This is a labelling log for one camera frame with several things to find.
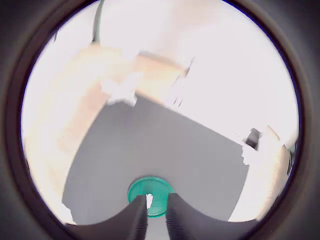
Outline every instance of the green bottle cap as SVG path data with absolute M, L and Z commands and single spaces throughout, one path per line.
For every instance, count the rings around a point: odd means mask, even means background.
M 135 181 L 129 188 L 128 200 L 131 203 L 138 195 L 152 195 L 152 204 L 148 209 L 149 218 L 158 218 L 166 214 L 169 193 L 174 193 L 173 188 L 165 180 L 147 176 Z

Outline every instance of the gray mat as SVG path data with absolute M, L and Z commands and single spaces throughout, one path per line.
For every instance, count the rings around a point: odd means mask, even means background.
M 101 222 L 128 204 L 134 179 L 149 175 L 166 179 L 202 213 L 227 221 L 248 172 L 241 154 L 235 142 L 144 98 L 135 107 L 105 106 L 76 154 L 63 203 L 77 224 Z M 152 230 L 167 239 L 165 226 L 165 217 L 150 219 L 147 237 Z

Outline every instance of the white tape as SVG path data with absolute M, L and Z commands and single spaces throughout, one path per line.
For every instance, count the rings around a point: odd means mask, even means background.
M 110 95 L 107 105 L 124 102 L 132 107 L 137 103 L 136 87 L 138 80 L 143 76 L 142 72 L 131 73 L 122 83 L 112 80 L 101 81 L 102 92 Z
M 151 205 L 152 205 L 152 201 L 153 201 L 153 199 L 154 199 L 154 196 L 152 196 L 151 193 L 146 194 L 145 196 L 146 196 L 146 209 L 149 209 L 149 208 L 151 208 Z

